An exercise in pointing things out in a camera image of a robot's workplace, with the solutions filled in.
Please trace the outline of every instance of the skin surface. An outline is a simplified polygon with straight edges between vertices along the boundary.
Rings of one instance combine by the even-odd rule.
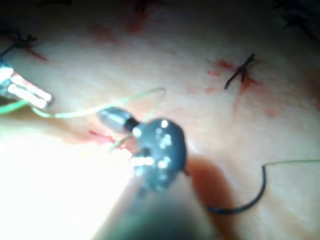
[[[183,126],[193,185],[213,207],[255,197],[264,163],[320,159],[320,44],[283,29],[270,2],[154,1],[144,13],[135,1],[108,2],[1,10],[2,28],[38,38],[32,50],[43,57],[15,49],[5,59],[53,93],[50,113],[165,87],[156,116]],[[10,44],[0,37],[1,49]],[[244,83],[237,77],[224,90],[252,53]],[[142,119],[156,97],[127,110]],[[25,108],[1,116],[4,239],[89,239],[97,230],[128,181],[128,153],[107,153],[90,130],[111,134],[94,115],[46,119]],[[213,214],[212,223],[226,240],[319,239],[319,173],[316,163],[271,166],[254,208]]]

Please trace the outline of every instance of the skin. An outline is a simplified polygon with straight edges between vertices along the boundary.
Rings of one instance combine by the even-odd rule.
[[[50,113],[165,87],[156,116],[183,127],[187,168],[202,202],[237,207],[256,196],[262,164],[320,159],[320,45],[282,29],[270,6],[177,0],[136,14],[130,1],[11,5],[1,16],[37,37],[33,50],[48,61],[23,49],[6,60],[54,94]],[[10,44],[0,38],[1,48]],[[256,60],[248,72],[258,84],[249,78],[241,84],[238,77],[224,90],[251,53]],[[142,119],[155,99],[148,96],[127,110]],[[88,133],[92,129],[112,133],[94,115],[46,119],[26,108],[1,116],[6,239],[17,239],[17,229],[33,239],[48,233],[52,239],[89,239],[97,230],[128,181],[128,156],[107,153]],[[266,193],[254,208],[212,214],[212,224],[229,240],[318,239],[319,173],[319,164],[271,166]]]

